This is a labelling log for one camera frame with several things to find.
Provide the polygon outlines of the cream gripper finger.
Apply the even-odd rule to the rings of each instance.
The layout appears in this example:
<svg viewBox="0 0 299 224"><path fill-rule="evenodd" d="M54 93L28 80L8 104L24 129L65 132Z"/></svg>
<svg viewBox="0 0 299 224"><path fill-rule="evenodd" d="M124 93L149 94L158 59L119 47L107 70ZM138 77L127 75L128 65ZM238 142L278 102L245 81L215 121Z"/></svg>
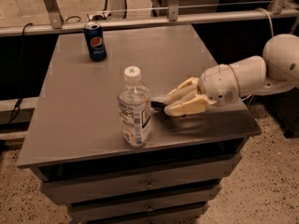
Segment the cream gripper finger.
<svg viewBox="0 0 299 224"><path fill-rule="evenodd" d="M181 100L190 92L198 91L198 82L198 77L190 77L187 80L183 81L180 85L178 85L164 97L164 104L171 105L174 102Z"/></svg>
<svg viewBox="0 0 299 224"><path fill-rule="evenodd" d="M179 100L164 108L164 113L170 117L181 117L206 112L217 101L208 99L206 95L195 95L188 101Z"/></svg>

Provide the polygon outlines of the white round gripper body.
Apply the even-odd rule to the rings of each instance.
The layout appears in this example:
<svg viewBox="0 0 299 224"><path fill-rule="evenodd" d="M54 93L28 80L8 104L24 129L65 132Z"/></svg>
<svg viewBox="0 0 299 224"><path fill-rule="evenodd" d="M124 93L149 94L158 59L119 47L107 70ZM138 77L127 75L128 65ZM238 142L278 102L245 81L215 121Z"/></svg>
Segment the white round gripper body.
<svg viewBox="0 0 299 224"><path fill-rule="evenodd" d="M216 106L231 104L240 96L235 72L226 64L211 67L200 76L200 91Z"/></svg>

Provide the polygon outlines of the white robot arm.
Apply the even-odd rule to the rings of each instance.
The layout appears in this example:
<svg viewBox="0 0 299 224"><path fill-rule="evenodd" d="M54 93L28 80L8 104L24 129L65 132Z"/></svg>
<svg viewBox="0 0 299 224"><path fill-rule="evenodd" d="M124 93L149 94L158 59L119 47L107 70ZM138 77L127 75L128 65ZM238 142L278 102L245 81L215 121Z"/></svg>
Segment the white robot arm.
<svg viewBox="0 0 299 224"><path fill-rule="evenodd" d="M246 96L265 96L299 87L299 37L275 35L261 56L208 68L190 77L164 97L171 117L203 113L212 105L225 106Z"/></svg>

